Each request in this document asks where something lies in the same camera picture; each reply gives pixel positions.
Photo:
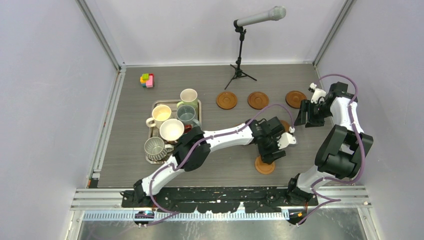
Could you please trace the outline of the light wooden coaster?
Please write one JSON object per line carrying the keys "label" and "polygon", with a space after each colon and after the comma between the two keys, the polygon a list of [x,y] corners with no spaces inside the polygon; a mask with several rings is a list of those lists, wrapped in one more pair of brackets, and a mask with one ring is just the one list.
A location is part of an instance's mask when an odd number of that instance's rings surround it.
{"label": "light wooden coaster", "polygon": [[255,159],[255,161],[254,161],[254,166],[255,166],[255,169],[256,169],[259,173],[261,173],[261,174],[263,174],[263,175],[269,175],[269,174],[271,174],[271,173],[275,170],[275,168],[276,168],[276,164],[275,164],[274,162],[273,162],[273,163],[271,163],[271,164],[264,163],[264,162],[262,161],[261,156],[258,156],[258,157]]}

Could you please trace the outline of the brown ridged wooden coaster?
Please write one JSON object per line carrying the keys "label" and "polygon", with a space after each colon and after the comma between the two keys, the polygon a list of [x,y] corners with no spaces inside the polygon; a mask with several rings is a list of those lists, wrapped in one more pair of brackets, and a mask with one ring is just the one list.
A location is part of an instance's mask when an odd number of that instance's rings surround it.
{"label": "brown ridged wooden coaster", "polygon": [[231,110],[237,105],[237,103],[237,96],[230,91],[221,92],[216,97],[216,104],[223,110]]}
{"label": "brown ridged wooden coaster", "polygon": [[260,91],[252,92],[248,98],[248,105],[255,110],[262,110],[269,105],[269,97]]}
{"label": "brown ridged wooden coaster", "polygon": [[286,103],[294,109],[299,109],[301,107],[301,102],[306,99],[307,96],[298,90],[292,90],[285,96]]}
{"label": "brown ridged wooden coaster", "polygon": [[284,132],[285,133],[289,133],[290,132],[290,124],[285,121],[285,120],[280,120],[280,123],[282,124],[282,126],[284,127]]}

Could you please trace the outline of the silver microphone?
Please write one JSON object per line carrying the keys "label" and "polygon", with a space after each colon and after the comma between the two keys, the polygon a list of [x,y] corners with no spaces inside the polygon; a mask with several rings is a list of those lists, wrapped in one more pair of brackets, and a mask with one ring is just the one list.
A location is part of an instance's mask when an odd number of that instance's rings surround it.
{"label": "silver microphone", "polygon": [[279,21],[286,16],[286,13],[287,9],[284,6],[275,6],[268,11],[236,19],[233,22],[233,25],[235,28],[241,28],[267,21]]}

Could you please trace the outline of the cream mug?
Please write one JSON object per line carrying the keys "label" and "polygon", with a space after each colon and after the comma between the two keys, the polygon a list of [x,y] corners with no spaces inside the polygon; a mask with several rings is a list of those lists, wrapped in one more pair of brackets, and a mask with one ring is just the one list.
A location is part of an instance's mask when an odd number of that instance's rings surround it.
{"label": "cream mug", "polygon": [[160,128],[161,125],[172,115],[172,110],[168,105],[160,104],[153,108],[151,117],[145,122],[148,128]]}

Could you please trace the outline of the silver metal tray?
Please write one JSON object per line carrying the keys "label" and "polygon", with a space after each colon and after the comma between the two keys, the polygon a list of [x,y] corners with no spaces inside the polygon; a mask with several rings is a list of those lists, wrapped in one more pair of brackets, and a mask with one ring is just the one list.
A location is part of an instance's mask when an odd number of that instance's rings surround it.
{"label": "silver metal tray", "polygon": [[[180,102],[178,99],[168,99],[168,100],[157,100],[152,104],[152,109],[157,107],[158,105],[166,105],[170,107],[172,113],[171,117],[176,118],[177,117],[177,103]],[[196,109],[196,118],[199,121],[199,123],[202,123],[202,102],[200,100],[197,101],[197,109]],[[150,127],[148,131],[148,138],[151,137],[160,137],[160,130],[157,127]],[[150,160],[147,156],[145,157],[146,161],[150,164],[163,164],[165,163],[169,157],[171,156],[170,153],[168,153],[163,159],[161,160]]]}

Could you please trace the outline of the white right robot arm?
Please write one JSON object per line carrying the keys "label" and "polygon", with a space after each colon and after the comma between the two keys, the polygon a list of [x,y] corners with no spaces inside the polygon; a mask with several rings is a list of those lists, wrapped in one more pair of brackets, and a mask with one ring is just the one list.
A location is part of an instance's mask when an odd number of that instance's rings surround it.
{"label": "white right robot arm", "polygon": [[314,196],[314,189],[326,181],[354,178],[358,175],[374,139],[365,134],[357,116],[358,99],[348,92],[348,85],[333,83],[329,91],[310,84],[311,99],[300,102],[295,126],[322,127],[331,117],[334,126],[318,149],[314,165],[291,178],[285,198],[291,205],[302,205]]}

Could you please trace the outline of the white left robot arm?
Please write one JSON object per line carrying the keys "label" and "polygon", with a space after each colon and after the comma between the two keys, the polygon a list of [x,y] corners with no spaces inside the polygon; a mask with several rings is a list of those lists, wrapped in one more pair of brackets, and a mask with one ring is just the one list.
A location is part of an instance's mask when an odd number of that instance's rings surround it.
{"label": "white left robot arm", "polygon": [[263,163],[272,164],[286,155],[285,148],[296,144],[295,129],[285,129],[277,117],[260,121],[249,119],[237,126],[203,131],[199,126],[183,134],[169,159],[152,174],[136,181],[133,190],[121,192],[122,207],[156,207],[155,196],[178,175],[203,165],[218,150],[254,144]]}

